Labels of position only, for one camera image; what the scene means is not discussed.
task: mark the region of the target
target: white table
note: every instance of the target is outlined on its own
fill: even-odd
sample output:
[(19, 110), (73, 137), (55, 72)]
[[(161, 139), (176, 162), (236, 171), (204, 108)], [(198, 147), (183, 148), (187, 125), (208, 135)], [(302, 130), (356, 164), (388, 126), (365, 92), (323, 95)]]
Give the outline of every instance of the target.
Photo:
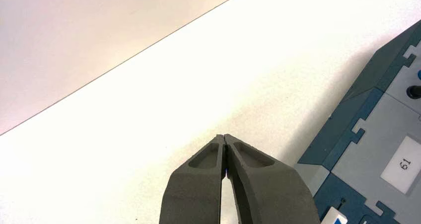
[[(0, 223), (158, 223), (171, 172), (230, 133), (293, 165), (419, 0), (230, 0), (0, 136)], [(223, 224), (237, 224), (223, 181)]]

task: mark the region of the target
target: black knob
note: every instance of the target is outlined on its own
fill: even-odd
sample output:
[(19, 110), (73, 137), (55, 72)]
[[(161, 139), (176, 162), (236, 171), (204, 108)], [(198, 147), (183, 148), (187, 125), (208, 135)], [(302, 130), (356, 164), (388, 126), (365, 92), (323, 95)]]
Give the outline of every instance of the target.
[(410, 86), (407, 89), (407, 94), (412, 99), (421, 98), (421, 86)]

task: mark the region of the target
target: gray panel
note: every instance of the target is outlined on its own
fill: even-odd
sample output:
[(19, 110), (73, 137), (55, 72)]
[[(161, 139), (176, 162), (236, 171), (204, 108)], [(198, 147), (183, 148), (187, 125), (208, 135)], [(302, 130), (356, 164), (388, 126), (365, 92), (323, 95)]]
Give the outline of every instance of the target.
[(398, 75), (396, 75), (395, 79), (386, 90), (386, 93), (416, 112), (421, 113), (421, 99), (411, 99), (406, 93), (408, 87), (421, 85), (421, 80), (418, 78), (418, 71), (421, 70), (421, 42), (419, 42), (416, 47), (411, 45), (405, 52), (404, 57), (408, 58), (411, 54), (416, 56), (411, 66), (409, 68), (406, 66), (401, 68)]
[(329, 175), (329, 171), (321, 165), (297, 163), (294, 168), (310, 189), (313, 197)]
[(365, 204), (378, 214), (381, 201), (396, 212), (402, 224), (421, 220), (421, 183), (415, 180), (412, 190), (403, 194), (380, 175), (405, 136), (421, 141), (420, 114), (388, 94), (384, 94), (368, 118), (360, 119), (353, 132), (364, 129), (358, 144), (350, 143), (332, 172), (363, 195)]

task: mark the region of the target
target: white label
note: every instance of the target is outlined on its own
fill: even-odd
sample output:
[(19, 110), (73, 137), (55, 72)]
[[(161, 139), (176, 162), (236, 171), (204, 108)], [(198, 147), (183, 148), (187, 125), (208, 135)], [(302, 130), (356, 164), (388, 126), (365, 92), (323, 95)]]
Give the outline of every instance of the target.
[(348, 220), (344, 214), (336, 210), (336, 208), (330, 207), (321, 224), (347, 224), (347, 222)]
[(406, 136), (380, 177), (406, 194), (420, 170), (421, 145)]

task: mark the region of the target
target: white wall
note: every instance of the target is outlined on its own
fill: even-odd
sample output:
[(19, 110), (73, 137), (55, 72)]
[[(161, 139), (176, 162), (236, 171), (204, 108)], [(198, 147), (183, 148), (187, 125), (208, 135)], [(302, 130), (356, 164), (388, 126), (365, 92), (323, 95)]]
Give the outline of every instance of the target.
[(225, 0), (0, 0), (0, 135)]
[(294, 164), (420, 6), (228, 1), (0, 136), (0, 223), (158, 223), (169, 175), (217, 133)]

